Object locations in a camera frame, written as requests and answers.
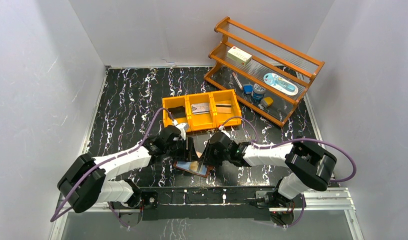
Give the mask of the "yellow grey sharpener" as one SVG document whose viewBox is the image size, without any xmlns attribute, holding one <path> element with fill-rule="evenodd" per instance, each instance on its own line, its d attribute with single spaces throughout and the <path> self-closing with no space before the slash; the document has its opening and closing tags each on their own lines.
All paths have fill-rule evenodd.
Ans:
<svg viewBox="0 0 408 240">
<path fill-rule="evenodd" d="M 259 107 L 263 109 L 267 109 L 272 105 L 273 105 L 273 99 L 271 97 L 264 97 L 259 103 Z"/>
</svg>

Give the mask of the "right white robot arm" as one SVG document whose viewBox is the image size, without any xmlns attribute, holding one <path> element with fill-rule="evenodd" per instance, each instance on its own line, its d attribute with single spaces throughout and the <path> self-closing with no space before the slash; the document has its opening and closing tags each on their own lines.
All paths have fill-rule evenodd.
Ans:
<svg viewBox="0 0 408 240">
<path fill-rule="evenodd" d="M 237 167 L 288 168 L 291 174 L 280 180 L 274 196 L 291 200 L 308 189 L 327 190 L 337 159 L 311 138 L 297 138 L 281 145 L 237 143 L 221 131 L 210 138 L 198 161 L 212 167 L 228 161 Z"/>
</svg>

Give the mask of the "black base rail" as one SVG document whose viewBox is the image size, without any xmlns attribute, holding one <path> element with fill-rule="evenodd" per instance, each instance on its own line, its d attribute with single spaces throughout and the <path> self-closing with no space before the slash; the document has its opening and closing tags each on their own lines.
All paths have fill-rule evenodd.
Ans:
<svg viewBox="0 0 408 240">
<path fill-rule="evenodd" d="M 165 219 L 252 219 L 290 224 L 306 207 L 302 195 L 288 200 L 273 186 L 144 187 L 138 204 L 112 203 L 121 216 Z"/>
</svg>

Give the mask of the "red white pen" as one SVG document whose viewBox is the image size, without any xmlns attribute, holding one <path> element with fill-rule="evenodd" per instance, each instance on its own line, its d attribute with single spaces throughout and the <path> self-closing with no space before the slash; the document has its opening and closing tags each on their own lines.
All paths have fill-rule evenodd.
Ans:
<svg viewBox="0 0 408 240">
<path fill-rule="evenodd" d="M 239 78 L 237 77 L 237 74 L 235 72 L 233 72 L 232 76 L 234 77 L 235 81 L 237 82 L 238 87 L 243 91 L 243 85 L 240 82 Z"/>
</svg>

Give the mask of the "orange three-compartment bin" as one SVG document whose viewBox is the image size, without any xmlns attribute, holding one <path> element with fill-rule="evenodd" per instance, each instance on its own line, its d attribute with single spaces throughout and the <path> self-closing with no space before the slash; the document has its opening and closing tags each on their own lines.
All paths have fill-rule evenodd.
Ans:
<svg viewBox="0 0 408 240">
<path fill-rule="evenodd" d="M 162 98 L 164 126 L 187 124 L 186 132 L 238 126 L 241 109 L 234 90 L 219 90 Z"/>
</svg>

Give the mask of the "brown leather card holder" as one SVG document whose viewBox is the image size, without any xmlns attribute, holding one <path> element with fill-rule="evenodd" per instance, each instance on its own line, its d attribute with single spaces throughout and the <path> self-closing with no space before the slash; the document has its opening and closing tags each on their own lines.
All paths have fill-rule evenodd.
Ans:
<svg viewBox="0 0 408 240">
<path fill-rule="evenodd" d="M 214 170 L 214 166 L 208 166 L 198 161 L 176 161 L 173 166 L 177 169 L 203 178 L 208 177 L 210 171 Z"/>
</svg>

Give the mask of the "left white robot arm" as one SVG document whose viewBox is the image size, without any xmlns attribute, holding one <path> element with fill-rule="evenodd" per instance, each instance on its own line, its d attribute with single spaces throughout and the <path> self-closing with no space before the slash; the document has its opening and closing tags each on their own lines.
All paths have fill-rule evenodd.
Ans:
<svg viewBox="0 0 408 240">
<path fill-rule="evenodd" d="M 169 125 L 157 135 L 146 137 L 142 144 L 107 156 L 92 157 L 85 153 L 74 161 L 57 184 L 76 213 L 96 203 L 119 202 L 129 208 L 148 203 L 147 192 L 130 179 L 114 181 L 126 172 L 145 168 L 164 158 L 178 158 L 187 142 L 187 123 Z"/>
</svg>

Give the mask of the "blue round tin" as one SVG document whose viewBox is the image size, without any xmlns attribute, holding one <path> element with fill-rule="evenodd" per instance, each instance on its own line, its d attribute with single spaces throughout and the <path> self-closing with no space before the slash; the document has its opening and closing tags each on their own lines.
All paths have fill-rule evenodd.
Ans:
<svg viewBox="0 0 408 240">
<path fill-rule="evenodd" d="M 252 86 L 251 96 L 254 101 L 260 102 L 264 98 L 265 93 L 266 93 L 266 88 L 264 88 L 263 86 L 257 83 L 255 83 Z"/>
</svg>

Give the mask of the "blue blister pack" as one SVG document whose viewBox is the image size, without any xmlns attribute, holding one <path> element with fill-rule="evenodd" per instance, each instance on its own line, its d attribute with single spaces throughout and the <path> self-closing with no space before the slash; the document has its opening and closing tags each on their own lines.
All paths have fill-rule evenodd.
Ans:
<svg viewBox="0 0 408 240">
<path fill-rule="evenodd" d="M 275 73 L 265 74 L 263 80 L 267 85 L 286 95 L 294 96 L 298 93 L 298 88 L 295 84 L 289 82 L 288 80 Z"/>
</svg>

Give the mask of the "black card in bin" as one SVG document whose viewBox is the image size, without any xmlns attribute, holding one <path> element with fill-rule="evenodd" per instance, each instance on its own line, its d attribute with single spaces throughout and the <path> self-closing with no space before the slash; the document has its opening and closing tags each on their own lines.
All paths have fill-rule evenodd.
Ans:
<svg viewBox="0 0 408 240">
<path fill-rule="evenodd" d="M 186 108 L 184 106 L 171 107 L 168 108 L 168 111 L 174 119 L 186 117 Z"/>
</svg>

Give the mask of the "orange wooden shelf rack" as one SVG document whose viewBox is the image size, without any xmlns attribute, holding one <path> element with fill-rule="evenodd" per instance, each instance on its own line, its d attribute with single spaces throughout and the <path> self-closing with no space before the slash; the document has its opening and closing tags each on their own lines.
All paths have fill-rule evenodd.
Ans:
<svg viewBox="0 0 408 240">
<path fill-rule="evenodd" d="M 233 89 L 237 100 L 274 124 L 283 127 L 303 100 L 325 62 L 317 60 L 267 35 L 247 27 L 230 17 L 223 18 L 214 28 L 222 39 L 208 55 L 215 60 L 215 66 L 205 75 L 205 80 L 221 90 Z M 227 51 L 236 46 L 252 55 L 251 61 L 239 65 L 227 57 Z M 235 72 L 246 84 L 259 84 L 266 88 L 265 97 L 273 99 L 269 108 L 260 108 L 259 102 L 241 93 L 238 85 L 229 85 L 229 75 L 221 78 L 223 72 Z M 267 85 L 263 77 L 275 73 L 295 84 L 298 93 L 286 95 Z"/>
</svg>

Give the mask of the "striped card with orange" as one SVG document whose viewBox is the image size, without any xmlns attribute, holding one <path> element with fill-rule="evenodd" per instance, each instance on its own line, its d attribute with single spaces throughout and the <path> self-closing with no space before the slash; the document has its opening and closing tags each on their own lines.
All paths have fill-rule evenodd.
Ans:
<svg viewBox="0 0 408 240">
<path fill-rule="evenodd" d="M 191 113 L 193 115 L 201 115 L 210 113 L 210 105 L 208 102 L 191 104 Z"/>
</svg>

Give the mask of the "white cardboard box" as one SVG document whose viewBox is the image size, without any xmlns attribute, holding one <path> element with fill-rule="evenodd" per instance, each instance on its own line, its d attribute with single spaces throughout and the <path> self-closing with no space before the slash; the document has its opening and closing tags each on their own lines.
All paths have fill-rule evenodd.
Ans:
<svg viewBox="0 0 408 240">
<path fill-rule="evenodd" d="M 247 65 L 252 59 L 251 54 L 241 50 L 236 46 L 231 47 L 227 51 L 227 57 L 241 66 Z"/>
</svg>

